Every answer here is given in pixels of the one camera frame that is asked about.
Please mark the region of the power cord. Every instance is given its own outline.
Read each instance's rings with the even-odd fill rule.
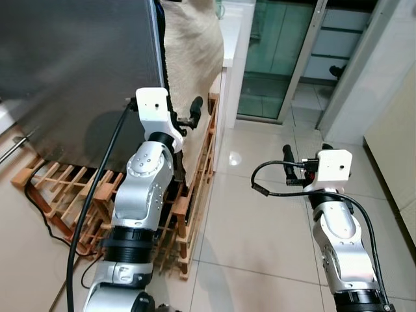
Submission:
[[[374,270],[375,270],[375,274],[378,280],[378,285],[380,286],[380,292],[382,294],[383,300],[385,305],[389,305],[389,299],[387,298],[387,293],[385,291],[385,287],[384,287],[384,281],[383,281],[383,277],[382,277],[382,270],[380,268],[380,260],[378,259],[378,253],[377,253],[377,246],[376,246],[376,237],[374,234],[374,229],[372,227],[371,224],[371,220],[369,215],[367,214],[367,212],[365,211],[364,207],[361,206],[358,201],[356,201],[355,199],[344,195],[344,194],[339,194],[339,193],[332,193],[332,192],[325,192],[323,190],[314,190],[311,192],[296,192],[296,193],[275,193],[275,192],[271,192],[268,189],[266,189],[265,187],[262,187],[261,185],[257,184],[255,182],[255,176],[257,175],[258,171],[260,171],[260,169],[269,166],[271,164],[288,164],[291,166],[296,166],[296,167],[303,167],[304,164],[302,164],[301,162],[287,162],[287,161],[268,161],[268,162],[264,162],[263,164],[260,164],[254,171],[253,174],[251,176],[251,183],[252,183],[252,188],[255,189],[256,191],[260,192],[261,194],[265,195],[265,196],[276,196],[276,197],[295,197],[295,196],[309,196],[309,195],[326,195],[326,196],[330,196],[333,198],[337,198],[337,199],[342,199],[342,200],[348,200],[350,203],[352,203],[354,206],[356,206],[358,208],[358,210],[360,211],[360,213],[363,215],[364,221],[367,225],[367,228],[369,229],[369,235],[370,235],[370,242],[371,242],[371,252],[372,252],[372,257],[374,259]]]
[[[52,238],[52,239],[56,239],[57,241],[60,241],[60,242],[63,242],[66,246],[68,246],[68,247],[70,247],[71,245],[66,241],[66,240],[64,240],[62,237],[58,237],[58,236],[55,236],[54,234],[53,234],[53,232],[52,232],[52,229],[51,229],[51,226],[47,223],[47,218],[46,218],[46,215],[45,215],[45,213],[44,213],[44,211],[42,210],[42,208],[40,208],[39,207],[39,205],[31,198],[31,196],[29,195],[29,186],[30,186],[30,184],[32,183],[31,181],[32,181],[32,179],[33,179],[33,177],[38,173],[38,171],[41,169],[41,168],[43,168],[47,163],[48,163],[49,161],[43,161],[43,163],[37,168],[37,169],[35,169],[35,170],[33,170],[33,172],[32,172],[32,174],[31,174],[31,176],[29,177],[29,179],[27,180],[27,182],[26,182],[26,184],[25,184],[25,188],[24,188],[24,192],[25,192],[25,196],[26,196],[26,198],[36,207],[36,209],[39,211],[39,213],[40,213],[40,215],[42,216],[42,219],[44,220],[44,224],[45,224],[45,227],[47,228],[47,232],[49,233],[49,236]],[[79,257],[88,257],[88,256],[90,256],[90,255],[95,255],[96,253],[95,252],[93,252],[93,253],[88,253],[88,254],[82,254],[82,253],[79,253],[79,252],[77,252],[77,251],[75,251],[76,252],[76,254],[79,256]]]
[[[96,177],[94,178],[91,188],[88,192],[88,195],[85,198],[85,202],[83,205],[83,208],[81,209],[81,213],[79,215],[79,219],[77,222],[77,225],[75,227],[75,231],[73,234],[73,239],[70,247],[70,252],[68,255],[68,263],[66,265],[66,302],[68,306],[68,312],[73,312],[73,261],[75,259],[75,254],[77,251],[77,243],[79,240],[79,236],[81,235],[81,230],[83,228],[84,220],[86,217],[86,214],[88,212],[88,209],[90,207],[92,198],[94,196],[95,190],[97,188],[97,184],[99,180],[101,179],[105,165],[110,157],[111,151],[114,147],[114,144],[116,143],[117,137],[120,133],[120,130],[123,126],[123,123],[125,119],[127,118],[127,113],[130,109],[133,109],[136,105],[135,99],[132,99],[130,103],[126,106],[126,108],[123,111],[123,114],[121,115],[120,119],[118,120],[117,126],[114,129],[114,132],[112,134],[109,146],[107,147],[107,150],[104,154],[103,160],[101,161],[101,164],[99,165],[99,168],[97,170]]]
[[[103,257],[103,253],[101,255],[99,255],[97,257],[97,259],[95,259],[92,263],[90,263],[90,265],[88,266],[88,268],[85,269],[83,275],[81,276],[81,285],[85,288],[85,289],[89,289],[90,287],[85,286],[84,284],[84,278],[85,278],[85,274],[88,272],[88,270],[90,270],[90,268],[97,263],[98,260],[100,260]]]

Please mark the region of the glass door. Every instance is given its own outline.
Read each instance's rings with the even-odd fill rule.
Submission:
[[[284,121],[326,1],[257,0],[238,118]]]

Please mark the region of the beige cloth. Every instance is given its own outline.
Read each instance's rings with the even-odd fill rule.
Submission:
[[[172,106],[178,117],[189,117],[192,101],[203,98],[201,119],[195,130],[187,129],[183,166],[186,182],[192,182],[203,138],[208,127],[207,96],[221,72],[224,45],[214,0],[162,1],[166,18],[164,47]]]

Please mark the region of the refrigerator door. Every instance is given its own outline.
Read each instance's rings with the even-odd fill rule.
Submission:
[[[118,118],[145,86],[164,86],[153,0],[1,0],[0,98],[45,159],[98,167]],[[143,142],[130,112],[107,169]]]

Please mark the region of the black cable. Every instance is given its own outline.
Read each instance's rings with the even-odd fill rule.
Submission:
[[[284,161],[268,161],[268,162],[265,162],[263,164],[260,164],[253,171],[253,174],[252,174],[251,179],[250,179],[251,182],[252,182],[252,188],[259,191],[261,194],[263,194],[265,196],[294,197],[294,196],[309,196],[309,195],[325,195],[325,196],[331,196],[333,198],[348,200],[350,203],[352,203],[353,205],[355,205],[358,208],[360,213],[363,215],[363,218],[364,218],[364,221],[367,225],[367,228],[369,229],[370,242],[371,242],[371,252],[372,252],[372,257],[374,259],[374,266],[375,266],[375,271],[376,271],[376,277],[377,277],[377,280],[378,280],[378,285],[380,286],[380,292],[381,292],[381,294],[383,296],[383,300],[384,300],[383,304],[389,305],[389,300],[387,298],[387,294],[386,294],[385,287],[384,287],[384,281],[383,281],[383,277],[382,277],[382,270],[380,268],[380,261],[378,259],[377,246],[376,246],[376,237],[375,237],[375,234],[374,234],[374,229],[372,227],[370,217],[367,214],[367,212],[365,211],[364,207],[361,206],[358,203],[358,201],[351,198],[350,196],[347,196],[347,195],[344,195],[344,194],[339,194],[339,193],[325,192],[323,190],[314,190],[314,191],[311,191],[311,192],[296,192],[296,193],[270,192],[265,187],[262,187],[261,185],[259,185],[255,182],[255,176],[257,175],[258,171],[260,169],[264,168],[265,166],[268,166],[267,163],[269,163],[269,164],[285,164],[286,162],[284,162]]]
[[[96,263],[97,263],[97,261],[98,261],[98,260],[100,260],[100,259],[101,259],[101,257],[103,257],[103,255],[104,255],[104,253],[102,253],[101,255],[99,255],[99,256],[97,257],[97,259],[95,259],[92,263],[90,263],[90,265],[88,266],[88,268],[86,268],[86,269],[85,269],[85,271],[84,271],[83,275],[81,276],[81,285],[82,285],[85,289],[89,289],[89,287],[88,287],[88,286],[85,286],[85,284],[84,284],[84,277],[85,277],[85,274],[88,272],[88,270],[90,270],[90,268],[91,268],[94,264],[96,264]]]
[[[62,237],[58,237],[58,236],[55,236],[54,234],[53,234],[53,232],[52,232],[52,229],[51,229],[51,226],[47,223],[47,218],[46,218],[46,215],[45,215],[45,213],[44,213],[44,211],[42,210],[42,208],[40,208],[39,207],[39,205],[31,198],[31,196],[29,195],[29,185],[31,184],[31,181],[32,181],[32,179],[33,179],[33,177],[38,173],[38,171],[41,169],[41,168],[43,168],[47,163],[48,163],[49,161],[44,161],[37,169],[35,169],[35,170],[33,170],[33,172],[32,172],[32,174],[31,174],[31,176],[29,177],[29,179],[27,180],[27,182],[26,182],[26,184],[25,184],[25,188],[24,188],[24,192],[25,192],[25,196],[26,196],[26,198],[36,207],[36,209],[39,211],[39,213],[40,213],[40,215],[42,216],[42,219],[44,220],[44,224],[45,224],[45,227],[47,228],[47,232],[49,233],[49,236],[51,237],[51,238],[53,238],[53,239],[56,239],[56,240],[58,240],[58,241],[60,241],[60,242],[63,242],[66,246],[68,246],[68,247],[70,247],[71,245],[66,241],[66,240],[64,240]],[[79,253],[79,252],[76,252],[77,253],[77,255],[79,256],[79,257],[88,257],[88,256],[90,256],[90,255],[95,255],[96,253],[95,252],[93,252],[93,253],[88,253],[88,254],[82,254],[82,253]]]
[[[83,208],[81,209],[81,213],[79,215],[79,219],[77,222],[77,225],[75,227],[75,231],[72,238],[70,253],[68,255],[68,263],[66,265],[66,302],[68,306],[68,312],[73,312],[73,261],[75,259],[76,249],[77,249],[77,243],[79,240],[79,236],[81,234],[81,230],[83,228],[83,223],[86,217],[86,214],[88,212],[88,208],[90,207],[92,198],[94,196],[94,192],[97,188],[97,184],[99,180],[101,179],[101,176],[104,173],[105,165],[110,157],[112,148],[114,147],[114,144],[116,143],[118,134],[120,133],[120,130],[123,126],[123,123],[127,117],[127,113],[129,112],[130,108],[134,105],[133,101],[131,101],[125,110],[123,111],[122,116],[118,120],[117,126],[114,129],[114,132],[112,134],[109,146],[107,147],[107,150],[104,154],[103,160],[101,161],[101,164],[99,165],[96,177],[94,178],[91,188],[88,192],[88,195],[85,198],[85,202],[83,205]]]

